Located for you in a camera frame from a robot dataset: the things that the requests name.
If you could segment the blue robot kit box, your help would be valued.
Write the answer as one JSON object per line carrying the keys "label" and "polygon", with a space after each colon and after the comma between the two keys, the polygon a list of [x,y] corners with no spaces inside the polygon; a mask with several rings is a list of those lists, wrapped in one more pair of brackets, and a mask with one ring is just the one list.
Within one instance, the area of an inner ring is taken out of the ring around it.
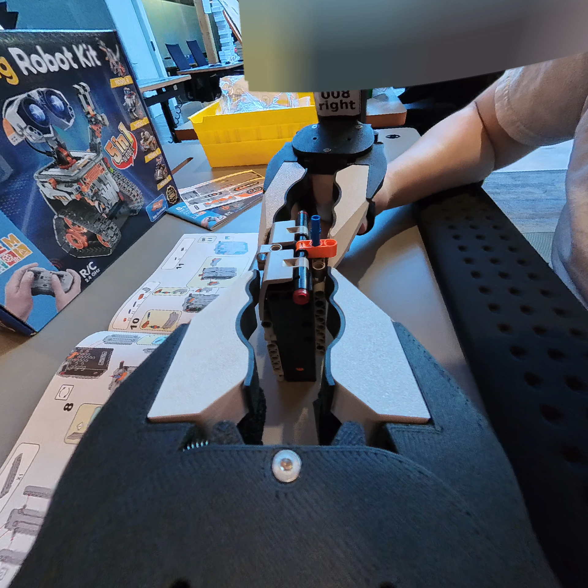
{"label": "blue robot kit box", "polygon": [[180,201],[114,31],[1,33],[1,325],[40,331]]}

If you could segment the small blue booklet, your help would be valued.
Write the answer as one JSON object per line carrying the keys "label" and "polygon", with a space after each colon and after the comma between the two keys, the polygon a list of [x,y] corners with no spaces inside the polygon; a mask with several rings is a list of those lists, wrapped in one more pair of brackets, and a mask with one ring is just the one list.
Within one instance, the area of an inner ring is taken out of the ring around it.
{"label": "small blue booklet", "polygon": [[191,212],[187,203],[182,202],[170,207],[166,212],[207,231],[214,231],[229,222],[232,217],[241,214],[244,210],[261,202],[261,200],[262,195],[257,195],[247,199],[240,199],[239,201],[222,203],[199,212]]}

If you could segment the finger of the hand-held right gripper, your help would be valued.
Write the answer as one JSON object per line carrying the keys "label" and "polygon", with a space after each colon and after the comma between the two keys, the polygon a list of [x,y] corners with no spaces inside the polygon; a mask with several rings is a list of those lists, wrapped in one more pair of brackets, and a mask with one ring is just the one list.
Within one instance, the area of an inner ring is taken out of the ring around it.
{"label": "finger of the hand-held right gripper", "polygon": [[328,263],[331,268],[337,267],[349,250],[366,214],[369,206],[366,199],[368,177],[368,165],[350,165],[334,176],[339,197],[333,207],[333,222],[329,230],[329,238],[337,241],[337,252]]}
{"label": "finger of the hand-held right gripper", "polygon": [[277,173],[264,189],[258,245],[266,243],[277,211],[283,207],[287,191],[299,182],[306,170],[298,163],[282,163]]}

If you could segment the grey desk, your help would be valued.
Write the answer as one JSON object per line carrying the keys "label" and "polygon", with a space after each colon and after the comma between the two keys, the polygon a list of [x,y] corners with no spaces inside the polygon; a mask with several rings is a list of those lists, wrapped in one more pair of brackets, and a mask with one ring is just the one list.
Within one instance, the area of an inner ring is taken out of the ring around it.
{"label": "grey desk", "polygon": [[[39,334],[25,337],[1,330],[1,463],[68,352],[86,336],[108,327],[122,303],[151,276],[184,233],[208,234],[164,216]],[[484,411],[410,209],[378,216],[371,232],[354,240],[337,269],[401,322]],[[312,407],[316,390],[304,383],[277,382],[263,367],[267,351],[260,330],[254,336],[261,383],[269,386],[263,443],[316,445]]]}

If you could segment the person's white t-shirt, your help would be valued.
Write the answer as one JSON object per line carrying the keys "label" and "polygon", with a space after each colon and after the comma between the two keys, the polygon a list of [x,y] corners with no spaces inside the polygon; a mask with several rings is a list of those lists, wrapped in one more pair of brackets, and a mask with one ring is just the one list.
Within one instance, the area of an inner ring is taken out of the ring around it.
{"label": "person's white t-shirt", "polygon": [[495,111],[502,128],[523,145],[574,141],[551,260],[587,306],[587,53],[507,70],[495,91]]}

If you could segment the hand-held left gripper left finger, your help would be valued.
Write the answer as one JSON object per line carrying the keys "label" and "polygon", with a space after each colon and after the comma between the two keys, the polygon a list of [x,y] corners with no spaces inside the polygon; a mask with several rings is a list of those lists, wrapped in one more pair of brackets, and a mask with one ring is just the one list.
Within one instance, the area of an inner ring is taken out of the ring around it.
{"label": "hand-held left gripper left finger", "polygon": [[246,443],[262,444],[266,401],[254,348],[259,274],[241,274],[226,293],[192,318],[155,397],[153,422],[194,422],[207,434],[215,423],[238,425]]}

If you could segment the person's right forearm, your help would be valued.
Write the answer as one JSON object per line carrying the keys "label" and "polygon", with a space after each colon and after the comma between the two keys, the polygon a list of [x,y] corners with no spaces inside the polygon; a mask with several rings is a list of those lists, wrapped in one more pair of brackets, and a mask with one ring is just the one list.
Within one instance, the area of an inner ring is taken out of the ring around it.
{"label": "person's right forearm", "polygon": [[499,140],[495,90],[490,85],[473,102],[429,129],[387,166],[373,198],[376,213],[437,192],[484,180],[494,170]]}

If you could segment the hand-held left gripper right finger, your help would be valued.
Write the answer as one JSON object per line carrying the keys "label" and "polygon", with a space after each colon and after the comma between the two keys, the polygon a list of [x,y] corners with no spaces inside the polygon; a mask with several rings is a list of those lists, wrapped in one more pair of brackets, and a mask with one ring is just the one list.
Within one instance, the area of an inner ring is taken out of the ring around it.
{"label": "hand-held left gripper right finger", "polygon": [[318,439],[329,445],[342,423],[425,424],[429,410],[392,319],[336,269],[327,279],[327,330],[334,340],[314,402]]}

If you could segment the white instruction booklet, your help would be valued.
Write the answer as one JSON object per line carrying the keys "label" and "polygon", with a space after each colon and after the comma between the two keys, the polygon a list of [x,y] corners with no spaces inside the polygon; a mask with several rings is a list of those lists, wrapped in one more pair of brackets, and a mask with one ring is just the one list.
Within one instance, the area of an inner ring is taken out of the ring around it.
{"label": "white instruction booklet", "polygon": [[1,469],[1,587],[35,541],[71,454],[110,395],[254,260],[254,233],[185,234],[107,330],[63,357]]}

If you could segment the brown background desk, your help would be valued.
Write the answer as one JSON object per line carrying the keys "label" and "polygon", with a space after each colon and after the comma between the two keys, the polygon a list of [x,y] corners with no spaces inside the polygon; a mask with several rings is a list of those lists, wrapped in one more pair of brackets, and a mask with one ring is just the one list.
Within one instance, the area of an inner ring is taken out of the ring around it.
{"label": "brown background desk", "polygon": [[140,79],[136,82],[138,89],[143,96],[143,102],[147,107],[157,104],[161,105],[174,143],[180,143],[181,140],[178,139],[175,134],[177,124],[174,122],[171,108],[169,106],[169,100],[177,97],[180,92],[178,86],[189,80],[191,80],[190,75],[177,75],[156,79]]}
{"label": "brown background desk", "polygon": [[178,75],[188,75],[185,92],[190,100],[212,102],[221,96],[219,80],[225,76],[243,75],[243,62],[229,64],[209,64],[206,66],[179,70]]}

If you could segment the black and grey brick assembly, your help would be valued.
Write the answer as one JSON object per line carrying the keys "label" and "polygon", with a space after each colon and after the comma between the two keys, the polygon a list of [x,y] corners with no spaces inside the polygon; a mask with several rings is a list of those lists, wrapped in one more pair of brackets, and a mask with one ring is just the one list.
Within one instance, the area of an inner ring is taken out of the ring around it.
{"label": "black and grey brick assembly", "polygon": [[336,253],[337,242],[321,238],[320,217],[304,210],[295,220],[274,223],[259,249],[259,317],[281,380],[317,378],[316,358],[326,349],[327,269]]}

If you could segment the clear plastic bags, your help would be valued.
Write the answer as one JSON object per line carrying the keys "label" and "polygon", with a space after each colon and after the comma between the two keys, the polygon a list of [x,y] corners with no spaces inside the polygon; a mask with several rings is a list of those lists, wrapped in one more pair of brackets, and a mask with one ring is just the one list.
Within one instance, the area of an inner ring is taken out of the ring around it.
{"label": "clear plastic bags", "polygon": [[250,91],[243,75],[222,77],[219,87],[222,94],[217,115],[311,106],[311,99],[308,96],[303,97],[296,92]]}

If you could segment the person's right hand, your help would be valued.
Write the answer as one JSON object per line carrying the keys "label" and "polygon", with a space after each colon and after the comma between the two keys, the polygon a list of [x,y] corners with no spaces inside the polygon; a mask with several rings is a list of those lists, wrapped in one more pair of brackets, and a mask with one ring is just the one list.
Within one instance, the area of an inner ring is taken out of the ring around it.
{"label": "person's right hand", "polygon": [[307,178],[305,192],[291,209],[291,219],[296,219],[301,209],[309,215],[321,217],[321,237],[328,238],[333,222],[332,209],[339,197],[338,188],[334,185],[334,176],[313,173]]}

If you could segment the yellow plastic bin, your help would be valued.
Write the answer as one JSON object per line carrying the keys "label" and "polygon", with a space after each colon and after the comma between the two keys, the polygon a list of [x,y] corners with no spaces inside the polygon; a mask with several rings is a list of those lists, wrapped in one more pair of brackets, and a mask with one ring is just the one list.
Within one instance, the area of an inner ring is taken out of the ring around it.
{"label": "yellow plastic bin", "polygon": [[212,168],[264,165],[303,127],[317,123],[312,93],[301,107],[216,114],[219,101],[189,117]]}

